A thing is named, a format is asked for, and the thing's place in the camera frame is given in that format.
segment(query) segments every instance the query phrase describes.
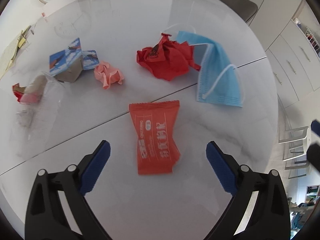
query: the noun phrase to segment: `white cabinet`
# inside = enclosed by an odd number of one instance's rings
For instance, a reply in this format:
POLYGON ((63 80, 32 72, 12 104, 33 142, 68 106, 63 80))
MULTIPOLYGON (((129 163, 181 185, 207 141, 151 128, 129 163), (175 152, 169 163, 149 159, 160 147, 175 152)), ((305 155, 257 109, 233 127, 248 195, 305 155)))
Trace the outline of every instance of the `white cabinet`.
POLYGON ((303 31, 293 21, 290 21, 281 36, 301 62, 313 90, 318 89, 320 87, 320 59, 303 31))
POLYGON ((299 100, 313 91, 304 68, 282 36, 270 46, 270 51, 288 76, 299 100))
POLYGON ((301 0, 264 0, 250 24, 264 50, 276 40, 297 10, 301 0))
POLYGON ((287 77, 280 63, 277 61, 276 57, 269 49, 267 49, 266 54, 275 76, 277 93, 283 106, 287 107, 294 104, 298 101, 298 97, 289 78, 287 77))

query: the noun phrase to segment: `blue printed box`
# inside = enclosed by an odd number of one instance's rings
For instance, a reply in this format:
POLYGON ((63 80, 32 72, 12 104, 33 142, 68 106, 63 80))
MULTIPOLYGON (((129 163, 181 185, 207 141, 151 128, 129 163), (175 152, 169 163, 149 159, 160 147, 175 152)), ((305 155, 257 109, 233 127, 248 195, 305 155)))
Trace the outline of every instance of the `blue printed box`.
POLYGON ((83 68, 80 39, 75 39, 68 48, 50 56, 50 75, 59 81, 75 82, 83 68))

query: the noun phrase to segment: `white table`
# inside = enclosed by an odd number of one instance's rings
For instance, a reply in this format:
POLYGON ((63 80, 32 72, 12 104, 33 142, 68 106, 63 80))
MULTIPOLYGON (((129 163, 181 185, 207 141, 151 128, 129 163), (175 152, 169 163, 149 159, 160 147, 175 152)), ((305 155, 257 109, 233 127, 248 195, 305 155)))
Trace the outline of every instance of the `white table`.
POLYGON ((154 46, 167 27, 183 23, 188 30, 220 42, 232 63, 242 66, 266 57, 247 24, 219 0, 79 0, 48 17, 35 28, 30 46, 0 80, 0 174, 74 136, 128 111, 128 104, 152 102, 197 83, 193 69, 173 82, 155 79, 136 63, 136 51, 154 46), (46 136, 36 147, 12 146, 17 108, 12 85, 29 84, 40 72, 48 72, 49 55, 80 37, 83 50, 95 49, 100 60, 118 67, 125 76, 122 86, 103 90, 92 71, 75 83, 64 84, 57 118, 45 125, 46 136))
MULTIPOLYGON (((214 140, 239 164, 264 172, 275 139, 277 96, 268 60, 243 66, 239 74, 246 93, 243 108, 196 102, 196 85, 160 100, 180 101, 173 138, 182 157, 173 174, 137 174, 137 136, 130 114, 125 114, 2 174, 0 189, 24 222, 37 171, 57 172, 78 164, 106 139, 111 157, 86 200, 110 236, 203 239, 231 199, 206 159, 207 143, 214 140)), ((76 229, 70 212, 67 217, 76 229)))
POLYGON ((253 32, 220 1, 79 0, 49 17, 47 23, 40 20, 35 33, 28 51, 0 81, 0 97, 5 102, 0 109, 1 124, 5 124, 0 127, 4 149, 0 189, 22 222, 36 172, 42 168, 57 172, 77 164, 102 139, 111 143, 111 157, 86 199, 115 240, 206 236, 231 198, 205 158, 206 144, 212 140, 240 164, 264 171, 277 127, 273 73, 253 32), (80 12, 81 24, 76 25, 83 31, 70 31, 68 37, 57 32, 58 36, 54 27, 73 12, 80 12), (186 28, 191 25, 197 33, 220 42, 231 62, 241 66, 243 108, 196 102, 194 70, 167 82, 135 62, 137 50, 155 45, 160 32, 175 23, 184 23, 186 28), (40 70, 47 71, 48 56, 77 36, 83 50, 95 49, 100 60, 121 69, 124 84, 103 90, 92 71, 83 73, 75 83, 63 84, 57 118, 45 127, 50 135, 46 143, 34 152, 17 152, 19 147, 12 145, 8 132, 17 105, 11 86, 17 82, 24 85, 40 70), (180 100, 174 140, 182 158, 173 174, 138 176, 137 136, 128 104, 157 100, 180 100))

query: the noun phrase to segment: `mask ear loop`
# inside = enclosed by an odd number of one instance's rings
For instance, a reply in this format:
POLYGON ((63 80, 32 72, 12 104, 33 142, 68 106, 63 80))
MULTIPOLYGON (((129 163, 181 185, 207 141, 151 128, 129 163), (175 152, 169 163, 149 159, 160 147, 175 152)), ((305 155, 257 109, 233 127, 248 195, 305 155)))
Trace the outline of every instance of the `mask ear loop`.
POLYGON ((196 33, 196 29, 192 25, 188 25, 188 24, 184 24, 184 23, 175 23, 175 24, 169 26, 168 28, 164 29, 162 32, 160 32, 160 35, 161 35, 161 33, 165 33, 170 28, 178 26, 178 25, 190 26, 192 28, 193 33, 196 33))
POLYGON ((242 100, 241 100, 241 104, 243 104, 244 102, 244 98, 245 98, 245 93, 244 93, 244 89, 243 89, 243 86, 242 86, 242 82, 241 82, 241 79, 240 79, 240 76, 239 76, 239 73, 238 73, 238 69, 237 67, 234 65, 234 64, 229 64, 228 66, 226 66, 222 71, 221 73, 219 74, 219 76, 217 77, 217 79, 214 81, 212 87, 209 89, 209 91, 205 94, 202 95, 202 99, 206 99, 212 92, 213 90, 215 89, 215 87, 217 86, 219 80, 222 78, 222 76, 224 75, 224 73, 231 67, 234 67, 234 70, 236 70, 236 76, 237 76, 237 79, 239 81, 239 84, 240 84, 240 87, 241 87, 241 91, 242 91, 242 100))

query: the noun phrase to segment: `drawer handle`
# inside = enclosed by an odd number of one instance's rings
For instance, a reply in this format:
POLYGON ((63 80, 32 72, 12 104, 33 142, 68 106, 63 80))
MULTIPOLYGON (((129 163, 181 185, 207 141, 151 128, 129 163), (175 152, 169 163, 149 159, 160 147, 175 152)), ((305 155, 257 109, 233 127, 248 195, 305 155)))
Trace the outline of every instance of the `drawer handle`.
POLYGON ((276 76, 276 79, 280 83, 280 85, 282 85, 282 83, 280 82, 280 79, 278 78, 278 75, 276 73, 274 73, 274 75, 276 76))
POLYGON ((309 62, 311 62, 310 59, 309 59, 309 57, 308 57, 308 55, 307 55, 306 52, 304 51, 303 47, 300 47, 300 49, 302 49, 302 51, 303 51, 304 55, 306 56, 307 60, 309 60, 309 62))
POLYGON ((291 65, 291 62, 290 62, 289 60, 287 60, 287 62, 289 63, 290 67, 292 68, 293 72, 294 72, 295 74, 297 74, 296 71, 294 70, 293 66, 291 65))

